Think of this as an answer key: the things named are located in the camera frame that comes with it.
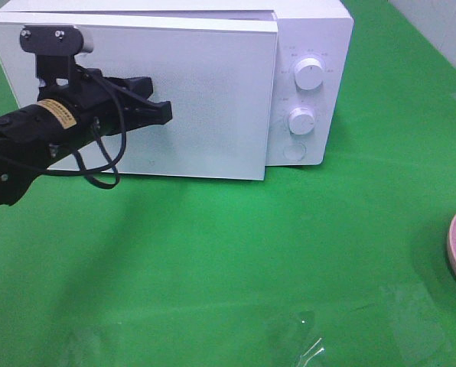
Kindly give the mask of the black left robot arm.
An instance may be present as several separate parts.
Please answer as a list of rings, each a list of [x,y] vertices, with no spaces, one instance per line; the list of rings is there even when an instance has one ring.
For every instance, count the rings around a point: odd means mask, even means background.
[[[79,90],[44,87],[37,102],[0,116],[0,205],[17,203],[41,175],[84,177],[100,189],[114,188],[126,133],[172,118],[169,101],[149,101],[149,77],[104,77],[83,67],[77,72]],[[51,169],[69,156],[77,171]]]

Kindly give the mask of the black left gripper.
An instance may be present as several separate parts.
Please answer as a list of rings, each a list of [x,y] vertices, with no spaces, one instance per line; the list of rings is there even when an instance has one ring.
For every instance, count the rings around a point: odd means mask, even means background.
[[[83,67],[77,67],[73,76],[66,85],[41,87],[37,98],[41,106],[64,106],[78,125],[89,126],[98,118],[107,136],[165,125],[173,118],[170,101],[136,105],[136,96],[148,99],[153,94],[150,77],[104,77],[99,69]]]

